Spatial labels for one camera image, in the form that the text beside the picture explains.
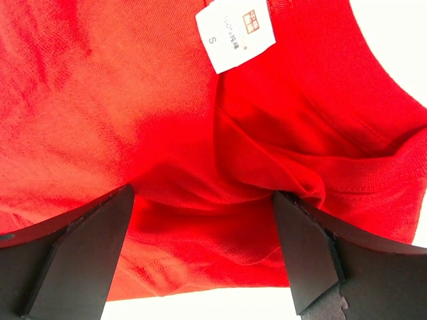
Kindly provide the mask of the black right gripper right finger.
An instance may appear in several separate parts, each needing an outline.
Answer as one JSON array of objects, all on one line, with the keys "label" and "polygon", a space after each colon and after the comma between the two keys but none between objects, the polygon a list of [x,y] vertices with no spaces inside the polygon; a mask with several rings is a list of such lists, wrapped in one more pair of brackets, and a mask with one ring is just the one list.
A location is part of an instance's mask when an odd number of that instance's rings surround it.
[{"label": "black right gripper right finger", "polygon": [[426,249],[393,241],[276,191],[274,215],[302,319],[425,319]]}]

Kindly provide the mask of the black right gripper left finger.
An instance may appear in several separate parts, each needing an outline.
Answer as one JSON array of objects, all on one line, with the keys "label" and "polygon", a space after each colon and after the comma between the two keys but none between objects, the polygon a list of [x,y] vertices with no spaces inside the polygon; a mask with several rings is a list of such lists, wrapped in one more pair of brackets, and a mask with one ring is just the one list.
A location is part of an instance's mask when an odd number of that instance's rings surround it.
[{"label": "black right gripper left finger", "polygon": [[1,234],[2,319],[100,319],[134,204],[130,185]]}]

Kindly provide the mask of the red t-shirt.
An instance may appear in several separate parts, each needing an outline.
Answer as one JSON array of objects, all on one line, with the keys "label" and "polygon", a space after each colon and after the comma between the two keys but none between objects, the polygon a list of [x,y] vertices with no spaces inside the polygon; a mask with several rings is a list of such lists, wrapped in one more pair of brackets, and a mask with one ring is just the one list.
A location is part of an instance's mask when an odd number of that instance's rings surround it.
[{"label": "red t-shirt", "polygon": [[272,195],[413,242],[426,108],[349,1],[268,1],[276,42],[217,74],[213,1],[1,2],[1,231],[130,183],[112,301],[285,287]]}]

